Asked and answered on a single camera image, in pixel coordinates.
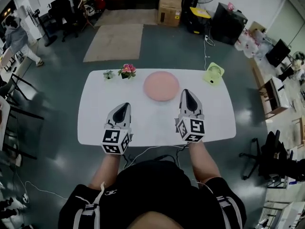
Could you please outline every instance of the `small yellow-green fan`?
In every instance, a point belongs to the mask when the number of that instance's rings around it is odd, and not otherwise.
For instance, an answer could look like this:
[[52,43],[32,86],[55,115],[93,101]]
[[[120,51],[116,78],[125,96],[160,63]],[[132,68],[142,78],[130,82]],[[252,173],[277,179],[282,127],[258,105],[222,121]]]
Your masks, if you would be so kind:
[[203,75],[203,79],[211,84],[217,86],[224,74],[224,69],[215,63],[210,63],[209,68]]

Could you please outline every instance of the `white pants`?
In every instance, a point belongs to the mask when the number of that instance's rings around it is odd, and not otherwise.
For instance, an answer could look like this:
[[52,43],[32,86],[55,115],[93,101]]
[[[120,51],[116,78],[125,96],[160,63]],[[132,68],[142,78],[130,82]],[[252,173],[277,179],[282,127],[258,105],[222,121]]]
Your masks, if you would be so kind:
[[33,51],[29,48],[27,44],[25,44],[21,49],[20,52],[23,53],[24,56],[27,56],[29,59],[32,59],[33,61],[36,62],[36,64],[39,63],[41,60],[40,57],[38,57],[36,54],[33,53]]

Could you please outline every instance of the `box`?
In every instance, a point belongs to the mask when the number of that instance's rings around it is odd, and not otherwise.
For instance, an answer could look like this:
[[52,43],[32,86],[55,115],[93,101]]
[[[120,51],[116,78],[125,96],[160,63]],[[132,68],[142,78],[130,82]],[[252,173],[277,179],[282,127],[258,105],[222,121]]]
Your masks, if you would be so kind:
[[158,24],[178,26],[181,17],[182,0],[160,0],[158,10]]

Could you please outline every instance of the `beige rug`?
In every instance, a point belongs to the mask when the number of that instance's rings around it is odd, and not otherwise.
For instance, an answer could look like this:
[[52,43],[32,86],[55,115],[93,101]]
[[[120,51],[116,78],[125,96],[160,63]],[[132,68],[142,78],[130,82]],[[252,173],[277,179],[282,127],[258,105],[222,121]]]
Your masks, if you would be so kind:
[[142,24],[101,26],[83,61],[139,59],[142,31]]
[[156,25],[158,10],[105,10],[94,26],[121,24]]

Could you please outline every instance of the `pink round tray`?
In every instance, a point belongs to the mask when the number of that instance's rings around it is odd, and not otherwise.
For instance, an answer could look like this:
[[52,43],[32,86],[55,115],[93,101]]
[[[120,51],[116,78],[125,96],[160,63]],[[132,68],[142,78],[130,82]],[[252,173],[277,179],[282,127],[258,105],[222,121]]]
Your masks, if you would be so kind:
[[169,72],[157,71],[150,74],[144,82],[144,92],[156,101],[173,99],[179,91],[177,78]]

